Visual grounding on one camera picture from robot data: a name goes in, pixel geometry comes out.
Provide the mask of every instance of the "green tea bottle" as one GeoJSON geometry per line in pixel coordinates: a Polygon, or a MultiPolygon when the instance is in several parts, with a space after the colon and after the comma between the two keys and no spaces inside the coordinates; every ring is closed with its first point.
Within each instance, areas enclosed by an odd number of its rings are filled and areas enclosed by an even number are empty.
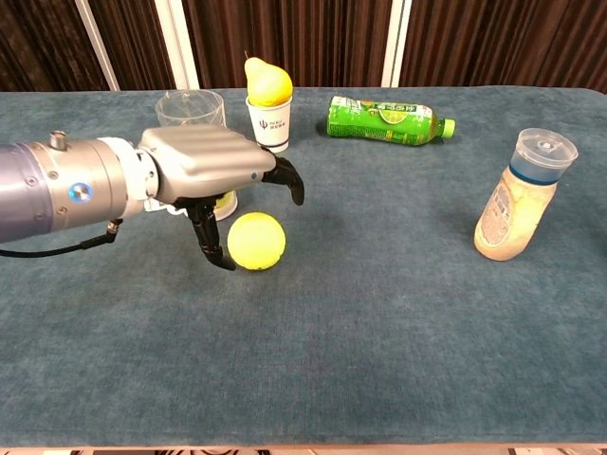
{"type": "Polygon", "coordinates": [[[428,106],[333,97],[326,132],[332,137],[366,137],[405,145],[422,145],[453,136],[455,121],[439,118],[428,106]]]}

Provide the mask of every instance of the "paper cup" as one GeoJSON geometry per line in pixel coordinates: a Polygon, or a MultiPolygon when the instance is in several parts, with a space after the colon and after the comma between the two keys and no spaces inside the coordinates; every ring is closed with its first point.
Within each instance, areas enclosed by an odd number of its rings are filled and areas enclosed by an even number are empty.
{"type": "Polygon", "coordinates": [[[275,154],[288,147],[292,100],[293,97],[278,106],[263,107],[253,106],[247,97],[248,114],[253,124],[255,140],[275,154]]]}
{"type": "Polygon", "coordinates": [[[226,195],[217,200],[215,204],[215,219],[217,221],[225,220],[234,213],[238,207],[238,197],[236,191],[230,191],[226,195]]]}

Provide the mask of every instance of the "squeeze bottle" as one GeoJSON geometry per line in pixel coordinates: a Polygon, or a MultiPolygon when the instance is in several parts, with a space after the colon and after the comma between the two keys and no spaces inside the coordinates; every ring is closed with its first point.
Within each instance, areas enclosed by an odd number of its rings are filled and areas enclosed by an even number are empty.
{"type": "Polygon", "coordinates": [[[453,135],[455,121],[439,118],[432,108],[406,102],[333,97],[326,132],[332,137],[366,137],[405,145],[422,145],[453,135]]]}
{"type": "Polygon", "coordinates": [[[522,253],[554,197],[559,179],[577,157],[576,146],[557,133],[522,130],[510,163],[476,225],[476,249],[494,261],[507,261],[522,253]]]}

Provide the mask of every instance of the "pear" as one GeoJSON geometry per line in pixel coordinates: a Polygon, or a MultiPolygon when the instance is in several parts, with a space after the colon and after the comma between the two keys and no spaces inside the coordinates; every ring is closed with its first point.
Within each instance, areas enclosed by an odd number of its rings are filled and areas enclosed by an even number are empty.
{"type": "Polygon", "coordinates": [[[288,73],[262,59],[251,57],[245,61],[248,102],[253,106],[278,106],[293,95],[293,82],[288,73]]]}

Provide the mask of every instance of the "tennis ball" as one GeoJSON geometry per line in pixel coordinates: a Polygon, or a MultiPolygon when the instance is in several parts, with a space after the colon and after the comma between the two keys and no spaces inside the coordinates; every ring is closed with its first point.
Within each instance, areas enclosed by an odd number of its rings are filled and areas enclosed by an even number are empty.
{"type": "Polygon", "coordinates": [[[240,266],[265,270],[281,259],[285,251],[283,227],[270,215],[261,212],[239,217],[228,233],[228,250],[240,266]]]}

